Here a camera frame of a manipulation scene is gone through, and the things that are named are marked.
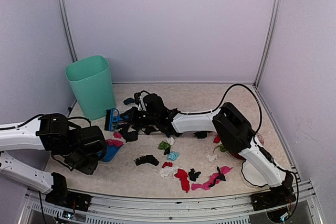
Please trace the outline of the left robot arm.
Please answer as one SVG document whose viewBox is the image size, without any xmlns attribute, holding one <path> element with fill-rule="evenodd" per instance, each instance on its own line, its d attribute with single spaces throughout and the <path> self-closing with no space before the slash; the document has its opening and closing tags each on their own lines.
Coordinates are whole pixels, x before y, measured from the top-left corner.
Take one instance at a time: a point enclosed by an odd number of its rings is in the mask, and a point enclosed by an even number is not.
<svg viewBox="0 0 336 224">
<path fill-rule="evenodd" d="M 92 175 L 107 152 L 107 144 L 98 126 L 81 127 L 63 114 L 38 114 L 21 123 L 1 125 L 1 174 L 45 195 L 53 195 L 66 206 L 73 201 L 66 178 L 59 173 L 43 172 L 15 158 L 16 150 L 46 151 L 60 156 L 69 170 Z"/>
</svg>

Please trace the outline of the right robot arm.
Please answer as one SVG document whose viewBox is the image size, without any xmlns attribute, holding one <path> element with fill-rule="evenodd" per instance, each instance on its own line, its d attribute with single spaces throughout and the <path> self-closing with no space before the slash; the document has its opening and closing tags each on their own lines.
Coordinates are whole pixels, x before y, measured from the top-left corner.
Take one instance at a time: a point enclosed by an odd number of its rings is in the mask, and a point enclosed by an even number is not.
<svg viewBox="0 0 336 224">
<path fill-rule="evenodd" d="M 270 187 L 269 201 L 281 204 L 292 191 L 293 173 L 285 170 L 261 145 L 257 131 L 230 102 L 221 100 L 219 105 L 208 111 L 182 112 L 169 109 L 155 93 L 137 92 L 135 106 L 120 116 L 135 127 L 155 126 L 166 136 L 180 136 L 185 132 L 215 132 L 223 147 L 243 157 Z"/>
</svg>

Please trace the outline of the blue hand brush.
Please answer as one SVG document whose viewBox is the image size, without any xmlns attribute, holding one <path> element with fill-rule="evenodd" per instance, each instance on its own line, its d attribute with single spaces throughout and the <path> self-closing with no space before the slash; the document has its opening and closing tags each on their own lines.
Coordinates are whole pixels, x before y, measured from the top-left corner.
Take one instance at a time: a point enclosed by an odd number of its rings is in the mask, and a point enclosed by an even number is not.
<svg viewBox="0 0 336 224">
<path fill-rule="evenodd" d="M 114 131 L 117 129 L 118 125 L 123 122 L 123 119 L 120 115 L 120 112 L 116 108 L 111 108 L 106 110 L 104 130 L 105 131 Z"/>
</svg>

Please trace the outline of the blue dustpan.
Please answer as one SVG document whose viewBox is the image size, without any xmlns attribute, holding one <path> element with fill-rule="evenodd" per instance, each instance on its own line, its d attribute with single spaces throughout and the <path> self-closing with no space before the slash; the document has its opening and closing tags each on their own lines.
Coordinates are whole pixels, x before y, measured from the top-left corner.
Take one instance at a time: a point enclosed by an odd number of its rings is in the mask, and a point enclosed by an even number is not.
<svg viewBox="0 0 336 224">
<path fill-rule="evenodd" d="M 116 156 L 117 152 L 123 146 L 123 144 L 110 145 L 107 143 L 106 145 L 107 145 L 106 154 L 101 159 L 101 161 L 105 163 L 110 162 Z"/>
</svg>

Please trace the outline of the teal plastic waste bin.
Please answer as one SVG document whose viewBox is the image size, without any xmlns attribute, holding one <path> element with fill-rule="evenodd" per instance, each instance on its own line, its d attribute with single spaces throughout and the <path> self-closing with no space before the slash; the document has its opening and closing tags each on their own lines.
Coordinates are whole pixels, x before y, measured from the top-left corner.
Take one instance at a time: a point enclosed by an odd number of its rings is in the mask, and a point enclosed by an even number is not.
<svg viewBox="0 0 336 224">
<path fill-rule="evenodd" d="M 103 56 L 76 61 L 66 67 L 65 73 L 86 118 L 97 120 L 116 106 L 110 65 Z"/>
</svg>

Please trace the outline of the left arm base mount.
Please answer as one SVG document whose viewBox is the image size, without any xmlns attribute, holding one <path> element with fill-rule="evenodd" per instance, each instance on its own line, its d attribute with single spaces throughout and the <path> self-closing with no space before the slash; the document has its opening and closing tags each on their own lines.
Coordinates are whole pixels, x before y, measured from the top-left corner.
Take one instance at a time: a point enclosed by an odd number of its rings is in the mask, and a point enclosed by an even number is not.
<svg viewBox="0 0 336 224">
<path fill-rule="evenodd" d="M 51 173 L 53 184 L 51 192 L 46 194 L 45 201 L 57 206 L 87 212 L 91 203 L 91 196 L 69 191 L 66 178 L 59 173 Z"/>
</svg>

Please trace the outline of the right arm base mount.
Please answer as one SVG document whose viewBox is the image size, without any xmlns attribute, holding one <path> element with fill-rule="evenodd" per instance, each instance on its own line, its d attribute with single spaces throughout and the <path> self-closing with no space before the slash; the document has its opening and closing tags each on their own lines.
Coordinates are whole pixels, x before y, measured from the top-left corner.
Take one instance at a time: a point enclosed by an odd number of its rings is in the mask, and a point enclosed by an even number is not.
<svg viewBox="0 0 336 224">
<path fill-rule="evenodd" d="M 252 194 L 250 198 L 254 211 L 286 205 L 297 200 L 292 188 L 282 187 L 273 187 L 270 191 Z"/>
</svg>

